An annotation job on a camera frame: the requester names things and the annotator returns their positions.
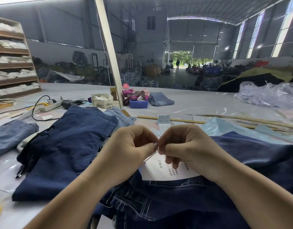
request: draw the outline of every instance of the staircase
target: staircase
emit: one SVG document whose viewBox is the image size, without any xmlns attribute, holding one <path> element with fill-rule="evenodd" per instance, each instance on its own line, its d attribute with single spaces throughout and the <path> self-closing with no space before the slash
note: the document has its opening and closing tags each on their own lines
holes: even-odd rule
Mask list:
<svg viewBox="0 0 293 229">
<path fill-rule="evenodd" d="M 134 51 L 134 49 L 135 49 L 135 43 L 134 42 L 129 42 L 126 45 L 126 48 L 124 50 L 124 53 L 125 54 L 132 54 L 133 51 Z"/>
</svg>

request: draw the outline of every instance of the shelf unit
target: shelf unit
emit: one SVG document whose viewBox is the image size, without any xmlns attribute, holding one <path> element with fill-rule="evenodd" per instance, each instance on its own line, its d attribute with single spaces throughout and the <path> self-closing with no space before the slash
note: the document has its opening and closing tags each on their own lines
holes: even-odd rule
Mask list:
<svg viewBox="0 0 293 229">
<path fill-rule="evenodd" d="M 15 48 L 0 47 L 0 55 L 7 55 L 7 56 L 10 56 L 12 54 L 14 56 L 23 55 L 23 56 L 29 56 L 30 59 L 32 59 L 31 54 L 30 54 L 30 50 L 29 50 L 29 47 L 28 47 L 28 44 L 26 41 L 26 37 L 23 33 L 23 29 L 22 29 L 21 24 L 19 22 L 4 19 L 4 18 L 0 18 L 0 23 L 5 23 L 10 26 L 15 26 L 22 32 L 22 33 L 17 33 L 17 32 L 9 32 L 9 31 L 0 30 L 0 39 L 19 40 L 19 41 L 23 42 L 27 47 L 27 49 L 15 49 Z M 13 72 L 13 71 L 15 72 L 21 68 L 28 69 L 28 70 L 34 70 L 36 73 L 34 64 L 32 62 L 0 63 L 0 70 L 2 70 L 2 71 L 5 70 L 6 72 Z M 39 84 L 38 76 L 0 80 L 0 88 L 10 88 L 10 87 L 18 86 L 21 84 L 30 84 L 31 82 Z M 18 93 L 12 93 L 12 94 L 8 94 L 8 95 L 0 96 L 0 98 L 17 98 L 20 96 L 26 96 L 26 95 L 30 95 L 30 94 L 41 92 L 41 91 L 42 91 L 41 88 L 37 88 L 37 89 L 32 89 L 32 90 L 28 90 L 28 91 L 24 91 L 24 92 L 18 92 Z"/>
</svg>

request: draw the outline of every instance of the clear plastic wrap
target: clear plastic wrap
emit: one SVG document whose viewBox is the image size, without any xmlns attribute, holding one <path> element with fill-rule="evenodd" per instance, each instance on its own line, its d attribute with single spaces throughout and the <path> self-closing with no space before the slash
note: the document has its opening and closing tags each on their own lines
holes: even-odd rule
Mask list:
<svg viewBox="0 0 293 229">
<path fill-rule="evenodd" d="M 293 110 L 293 83 L 268 83 L 257 87 L 253 82 L 245 81 L 240 84 L 235 97 L 250 104 Z"/>
</svg>

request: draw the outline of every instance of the white table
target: white table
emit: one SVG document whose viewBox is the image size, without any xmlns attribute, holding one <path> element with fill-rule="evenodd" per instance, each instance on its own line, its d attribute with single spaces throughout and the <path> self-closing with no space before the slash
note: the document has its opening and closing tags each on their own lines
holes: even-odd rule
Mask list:
<svg viewBox="0 0 293 229">
<path fill-rule="evenodd" d="M 35 102 L 43 95 L 61 95 L 64 100 L 73 98 L 85 98 L 96 93 L 109 93 L 108 86 L 87 85 L 87 84 L 42 84 L 43 92 L 35 93 L 30 96 L 17 98 L 20 101 Z M 233 98 L 234 93 L 222 92 L 199 92 L 188 90 L 175 90 L 165 88 L 149 88 L 150 92 L 163 92 L 169 99 L 175 101 L 174 105 L 154 107 L 149 104 L 147 109 L 130 109 L 125 107 L 131 116 L 145 115 L 156 117 L 157 113 L 168 113 L 171 118 L 182 118 L 192 120 L 191 114 L 210 114 L 210 115 L 226 115 L 226 116 L 249 116 L 252 118 L 261 118 L 276 120 L 279 117 L 277 112 L 270 108 L 259 107 L 247 104 L 242 100 Z M 15 106 L 7 108 L 3 111 L 22 108 L 28 103 L 17 102 Z M 43 115 L 53 115 L 54 118 L 61 117 L 65 113 L 65 109 L 57 109 Z M 54 121 L 37 121 L 40 129 L 43 131 L 50 127 Z M 137 119 L 138 125 L 145 125 L 148 128 L 158 127 L 156 120 Z M 16 180 L 15 175 L 19 170 L 20 164 L 15 160 L 16 151 L 10 151 L 0 157 L 0 166 L 7 161 L 9 169 L 0 174 L 0 189 L 13 191 L 24 179 L 24 177 Z M 23 228 L 41 209 L 47 204 L 46 202 L 34 203 L 14 203 L 11 201 L 11 192 L 4 193 L 0 191 L 0 203 L 3 205 L 3 211 L 0 215 L 0 229 L 21 229 Z"/>
</svg>

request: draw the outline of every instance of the metal roof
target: metal roof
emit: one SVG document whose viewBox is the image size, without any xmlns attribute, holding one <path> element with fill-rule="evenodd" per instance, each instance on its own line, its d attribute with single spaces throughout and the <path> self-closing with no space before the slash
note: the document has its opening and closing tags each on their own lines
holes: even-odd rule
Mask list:
<svg viewBox="0 0 293 229">
<path fill-rule="evenodd" d="M 238 24 L 278 0 L 139 0 L 141 8 L 166 9 L 168 19 L 201 18 Z"/>
</svg>

